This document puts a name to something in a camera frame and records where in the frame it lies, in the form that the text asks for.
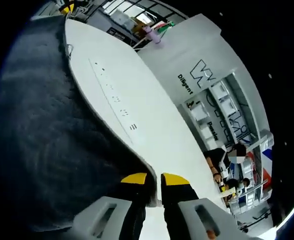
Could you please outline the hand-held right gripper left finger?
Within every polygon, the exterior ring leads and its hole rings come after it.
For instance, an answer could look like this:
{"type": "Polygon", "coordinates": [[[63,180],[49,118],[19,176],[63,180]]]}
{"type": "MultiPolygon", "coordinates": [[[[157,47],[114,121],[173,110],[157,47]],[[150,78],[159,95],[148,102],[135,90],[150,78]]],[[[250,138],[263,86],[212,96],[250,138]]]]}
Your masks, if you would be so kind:
{"type": "Polygon", "coordinates": [[[137,240],[151,202],[153,177],[145,172],[123,178],[73,220],[74,240],[137,240]]]}

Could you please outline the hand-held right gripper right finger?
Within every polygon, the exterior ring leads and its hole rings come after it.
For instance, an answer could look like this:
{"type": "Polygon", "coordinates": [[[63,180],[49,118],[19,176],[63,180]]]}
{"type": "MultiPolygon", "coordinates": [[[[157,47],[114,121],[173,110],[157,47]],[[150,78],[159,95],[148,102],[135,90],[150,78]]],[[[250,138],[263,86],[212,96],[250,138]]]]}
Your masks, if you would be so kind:
{"type": "Polygon", "coordinates": [[[161,174],[164,219],[172,240],[252,240],[238,229],[234,218],[211,202],[199,198],[183,177],[161,174]]]}

